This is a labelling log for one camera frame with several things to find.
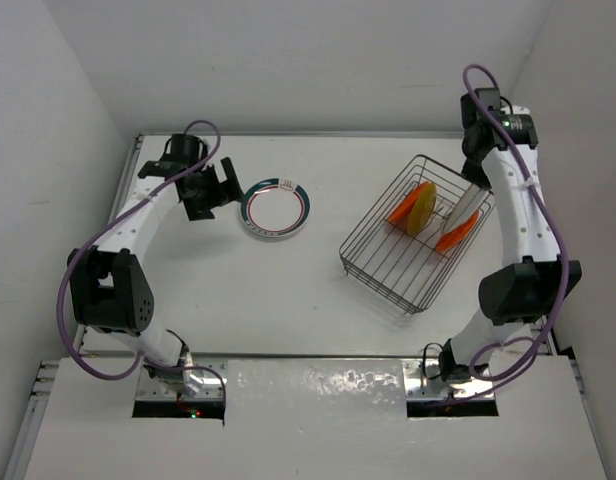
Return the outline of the green rimmed white plate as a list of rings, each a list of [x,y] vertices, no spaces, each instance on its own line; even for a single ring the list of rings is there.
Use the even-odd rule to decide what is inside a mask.
[[[269,178],[252,185],[240,205],[242,223],[282,230],[307,223],[311,200],[299,184],[283,178]]]
[[[301,232],[305,226],[306,223],[300,223],[298,226],[295,226],[293,228],[273,231],[257,227],[253,223],[242,223],[242,227],[244,228],[245,232],[247,232],[249,235],[252,235],[254,239],[265,242],[279,242],[288,240]]]

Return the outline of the white plate red characters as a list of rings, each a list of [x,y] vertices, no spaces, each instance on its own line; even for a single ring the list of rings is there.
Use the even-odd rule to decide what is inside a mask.
[[[448,214],[441,232],[448,233],[464,224],[478,210],[489,191],[471,184],[461,196],[454,209]]]

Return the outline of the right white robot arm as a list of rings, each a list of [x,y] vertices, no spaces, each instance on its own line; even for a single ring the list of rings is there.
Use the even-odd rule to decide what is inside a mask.
[[[483,278],[479,308],[439,355],[444,382],[482,377],[495,348],[525,324],[558,312],[582,277],[579,261],[563,253],[563,239],[544,214],[538,176],[538,138],[531,116],[505,107],[496,87],[461,98],[465,162],[470,184],[444,230],[465,223],[486,194],[495,200],[502,235],[502,266]]]

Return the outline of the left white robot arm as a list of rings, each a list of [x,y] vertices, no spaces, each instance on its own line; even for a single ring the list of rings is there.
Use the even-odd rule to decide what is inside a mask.
[[[149,364],[182,364],[185,342],[155,318],[155,299],[142,268],[166,216],[184,209],[190,221],[211,220],[213,211],[243,198],[232,160],[190,134],[174,134],[162,156],[139,170],[134,188],[106,231],[71,253],[68,285],[80,325],[110,335]]]

